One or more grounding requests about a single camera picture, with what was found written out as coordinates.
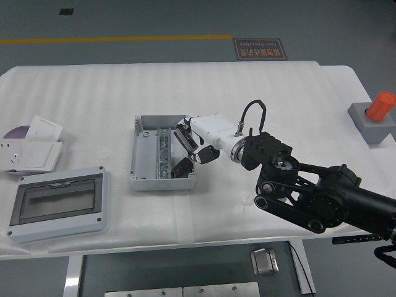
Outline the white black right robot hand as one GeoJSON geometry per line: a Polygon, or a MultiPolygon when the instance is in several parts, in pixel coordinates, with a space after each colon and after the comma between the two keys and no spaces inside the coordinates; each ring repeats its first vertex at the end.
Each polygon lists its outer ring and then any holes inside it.
{"type": "Polygon", "coordinates": [[[231,161],[241,162],[245,136],[220,114],[184,118],[174,135],[193,162],[209,163],[220,156],[220,150],[231,161]]]}

